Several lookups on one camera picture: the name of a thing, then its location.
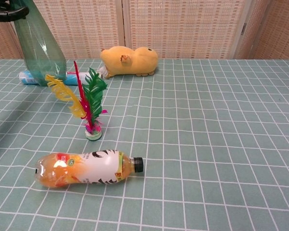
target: green feather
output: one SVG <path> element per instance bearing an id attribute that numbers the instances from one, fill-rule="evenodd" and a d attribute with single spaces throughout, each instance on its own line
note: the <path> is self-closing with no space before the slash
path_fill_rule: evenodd
<path id="1" fill-rule="evenodd" d="M 86 76 L 85 79 L 88 85 L 82 86 L 85 97 L 90 105 L 92 114 L 91 120 L 94 122 L 102 112 L 103 90 L 107 88 L 107 84 L 101 78 L 99 78 L 98 73 L 96 73 L 92 68 L 89 69 L 91 78 Z"/>

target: plush animal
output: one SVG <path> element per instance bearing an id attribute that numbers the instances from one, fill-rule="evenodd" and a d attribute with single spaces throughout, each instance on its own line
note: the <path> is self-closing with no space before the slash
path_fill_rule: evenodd
<path id="1" fill-rule="evenodd" d="M 158 54 L 148 47 L 132 50 L 124 46 L 115 46 L 102 50 L 100 57 L 104 66 L 98 72 L 104 78 L 115 75 L 153 75 L 158 65 Z"/>

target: red feather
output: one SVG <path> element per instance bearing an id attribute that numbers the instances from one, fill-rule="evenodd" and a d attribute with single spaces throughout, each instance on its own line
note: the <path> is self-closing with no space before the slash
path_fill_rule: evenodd
<path id="1" fill-rule="evenodd" d="M 80 94 L 80 104 L 83 108 L 83 110 L 86 113 L 86 116 L 82 119 L 86 119 L 88 121 L 88 125 L 86 126 L 88 132 L 92 132 L 93 131 L 93 124 L 92 124 L 92 113 L 90 110 L 90 105 L 88 100 L 85 97 L 83 88 L 82 88 L 82 84 L 81 84 L 81 80 L 79 77 L 79 72 L 78 72 L 78 67 L 76 62 L 74 61 L 74 65 L 75 65 L 75 71 L 76 71 L 76 76 L 77 76 L 77 82 L 78 82 L 78 89 L 79 89 L 79 94 Z"/>

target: toothpaste tube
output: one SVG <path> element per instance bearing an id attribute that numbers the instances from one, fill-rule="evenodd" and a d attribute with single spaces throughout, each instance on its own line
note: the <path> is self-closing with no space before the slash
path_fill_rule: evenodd
<path id="1" fill-rule="evenodd" d="M 79 72 L 80 81 L 82 84 L 87 85 L 86 76 L 90 76 L 89 72 Z M 22 71 L 18 74 L 19 80 L 25 85 L 38 85 L 38 82 L 33 78 L 29 71 Z M 66 79 L 63 81 L 65 85 L 77 86 L 76 72 L 67 72 Z"/>

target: bottle cap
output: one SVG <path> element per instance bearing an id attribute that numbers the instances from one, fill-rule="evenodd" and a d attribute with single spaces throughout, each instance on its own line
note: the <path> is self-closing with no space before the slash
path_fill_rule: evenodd
<path id="1" fill-rule="evenodd" d="M 144 162 L 141 157 L 134 158 L 134 169 L 135 172 L 143 172 L 144 170 Z"/>

